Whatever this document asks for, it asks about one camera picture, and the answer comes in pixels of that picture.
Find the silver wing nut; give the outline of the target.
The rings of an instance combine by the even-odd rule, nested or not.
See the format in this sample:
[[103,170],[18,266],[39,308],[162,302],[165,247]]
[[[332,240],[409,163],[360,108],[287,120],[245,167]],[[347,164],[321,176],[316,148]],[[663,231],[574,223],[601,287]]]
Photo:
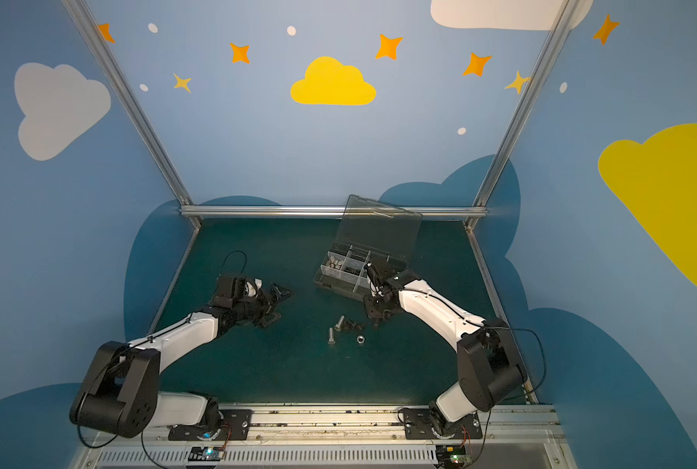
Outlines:
[[325,267],[327,269],[335,270],[335,271],[343,271],[346,263],[346,258],[343,256],[337,256],[337,255],[328,255],[328,259],[325,263]]

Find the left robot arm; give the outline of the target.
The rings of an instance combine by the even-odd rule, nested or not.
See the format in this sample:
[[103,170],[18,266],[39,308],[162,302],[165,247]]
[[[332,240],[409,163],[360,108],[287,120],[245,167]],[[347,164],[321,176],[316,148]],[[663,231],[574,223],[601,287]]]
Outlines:
[[279,319],[277,306],[292,290],[252,277],[224,277],[208,304],[168,328],[130,341],[102,344],[69,410],[77,430],[135,438],[167,427],[177,440],[211,441],[225,427],[219,401],[160,389],[160,376],[174,362],[211,343],[234,326],[266,328]]

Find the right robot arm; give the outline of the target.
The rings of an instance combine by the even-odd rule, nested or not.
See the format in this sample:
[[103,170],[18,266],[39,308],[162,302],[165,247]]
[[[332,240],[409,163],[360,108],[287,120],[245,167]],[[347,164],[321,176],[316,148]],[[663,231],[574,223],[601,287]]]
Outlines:
[[459,307],[409,271],[385,261],[364,266],[367,316],[385,320],[405,312],[430,326],[455,350],[457,382],[430,403],[434,433],[448,437],[463,418],[488,412],[527,381],[516,339],[504,320],[485,320]]

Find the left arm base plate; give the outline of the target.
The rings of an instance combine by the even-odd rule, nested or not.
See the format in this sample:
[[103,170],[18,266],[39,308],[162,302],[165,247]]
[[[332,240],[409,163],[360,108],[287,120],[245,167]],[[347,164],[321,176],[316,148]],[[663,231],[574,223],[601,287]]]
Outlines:
[[219,410],[212,423],[175,425],[169,430],[169,441],[231,442],[246,441],[253,412],[249,408]]

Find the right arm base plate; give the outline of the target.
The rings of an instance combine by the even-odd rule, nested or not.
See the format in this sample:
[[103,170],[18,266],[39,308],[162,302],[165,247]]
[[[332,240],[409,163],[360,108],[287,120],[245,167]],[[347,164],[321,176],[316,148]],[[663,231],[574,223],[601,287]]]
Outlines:
[[476,412],[448,422],[429,408],[401,408],[397,413],[407,440],[481,440],[483,425]]

